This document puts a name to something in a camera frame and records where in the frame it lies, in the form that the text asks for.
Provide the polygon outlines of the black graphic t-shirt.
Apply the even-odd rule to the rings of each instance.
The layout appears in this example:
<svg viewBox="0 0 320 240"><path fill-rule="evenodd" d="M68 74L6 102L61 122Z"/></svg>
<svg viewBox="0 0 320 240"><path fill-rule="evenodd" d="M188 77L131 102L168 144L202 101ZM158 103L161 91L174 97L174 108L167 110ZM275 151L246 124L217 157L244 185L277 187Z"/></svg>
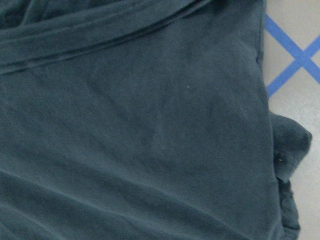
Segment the black graphic t-shirt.
<svg viewBox="0 0 320 240"><path fill-rule="evenodd" d="M296 240L266 4L1 1L1 239Z"/></svg>

